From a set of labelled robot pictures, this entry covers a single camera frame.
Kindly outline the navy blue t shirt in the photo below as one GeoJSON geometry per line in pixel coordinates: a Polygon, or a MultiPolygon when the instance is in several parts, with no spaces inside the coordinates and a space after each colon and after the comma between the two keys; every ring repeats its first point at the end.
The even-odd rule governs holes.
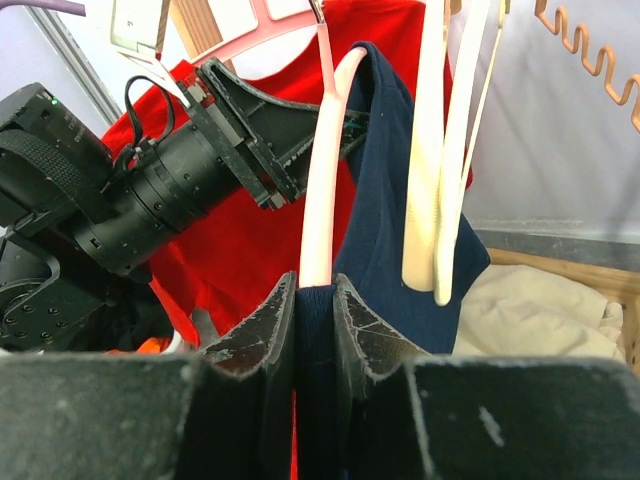
{"type": "MultiPolygon", "coordinates": [[[[347,157],[356,187],[333,270],[348,277],[360,297],[401,334],[432,354],[452,352],[461,302],[489,266],[489,254],[467,219],[459,223],[452,298],[439,307],[430,292],[401,280],[406,190],[414,102],[382,52],[367,52],[355,75],[348,106],[366,112],[363,145],[347,157]]],[[[295,299],[297,468],[301,479],[343,479],[339,465],[335,286],[303,288],[295,299]]]]}

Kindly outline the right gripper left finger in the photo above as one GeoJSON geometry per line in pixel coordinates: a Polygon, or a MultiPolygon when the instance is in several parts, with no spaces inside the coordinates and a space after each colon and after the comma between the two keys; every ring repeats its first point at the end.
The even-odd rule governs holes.
{"type": "Polygon", "coordinates": [[[296,276],[205,351],[9,355],[5,479],[286,479],[296,276]]]}

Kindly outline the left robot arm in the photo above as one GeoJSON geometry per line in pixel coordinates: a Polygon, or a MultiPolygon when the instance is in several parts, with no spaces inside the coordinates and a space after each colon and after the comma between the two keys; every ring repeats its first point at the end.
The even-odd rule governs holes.
{"type": "Polygon", "coordinates": [[[1,103],[1,347],[74,350],[103,313],[130,318],[149,259],[237,190],[279,209],[306,190],[320,109],[210,60],[178,84],[158,138],[112,155],[32,83],[1,103]]]}

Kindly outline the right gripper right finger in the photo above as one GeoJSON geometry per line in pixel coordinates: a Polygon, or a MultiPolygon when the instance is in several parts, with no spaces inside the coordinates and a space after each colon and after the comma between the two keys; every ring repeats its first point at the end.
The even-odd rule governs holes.
{"type": "Polygon", "coordinates": [[[635,479],[639,382],[580,357],[430,356],[349,279],[333,300],[353,479],[635,479]]]}

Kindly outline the orange t shirt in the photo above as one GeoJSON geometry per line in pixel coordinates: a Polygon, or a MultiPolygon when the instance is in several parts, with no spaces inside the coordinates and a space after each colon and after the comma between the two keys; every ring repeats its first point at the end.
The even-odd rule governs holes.
{"type": "Polygon", "coordinates": [[[108,350],[108,354],[161,354],[165,352],[172,343],[171,338],[167,337],[151,337],[145,340],[137,349],[135,350],[121,350],[121,349],[111,349],[108,350]]]}

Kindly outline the cream hanger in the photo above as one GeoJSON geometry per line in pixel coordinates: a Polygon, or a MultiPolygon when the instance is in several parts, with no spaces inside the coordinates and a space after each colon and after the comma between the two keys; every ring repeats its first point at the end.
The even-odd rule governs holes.
{"type": "Polygon", "coordinates": [[[409,156],[402,257],[404,283],[421,292],[435,287],[436,209],[444,139],[444,60],[448,1],[424,8],[409,156]]]}
{"type": "Polygon", "coordinates": [[[470,121],[475,71],[490,13],[490,5],[489,1],[474,1],[471,4],[470,13],[461,35],[453,76],[448,122],[441,155],[434,250],[434,299],[439,306],[447,305],[452,298],[454,250],[470,171],[470,158],[473,156],[505,17],[510,7],[508,1],[499,3],[496,38],[476,115],[474,120],[470,121]]]}

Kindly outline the light pink hanger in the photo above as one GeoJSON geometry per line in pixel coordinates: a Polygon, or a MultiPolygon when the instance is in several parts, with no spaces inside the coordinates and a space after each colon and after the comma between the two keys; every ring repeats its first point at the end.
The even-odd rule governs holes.
{"type": "Polygon", "coordinates": [[[332,281],[332,245],[337,170],[346,105],[364,48],[349,51],[333,63],[328,26],[319,1],[310,3],[317,37],[324,94],[312,147],[301,236],[298,286],[310,288],[332,281]]]}

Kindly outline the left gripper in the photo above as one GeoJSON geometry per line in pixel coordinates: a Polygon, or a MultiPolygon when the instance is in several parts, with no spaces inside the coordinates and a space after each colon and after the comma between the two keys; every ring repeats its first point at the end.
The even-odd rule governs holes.
{"type": "Polygon", "coordinates": [[[319,107],[284,101],[212,59],[178,86],[187,121],[117,163],[117,237],[168,240],[244,189],[263,209],[305,192],[319,107]]]}

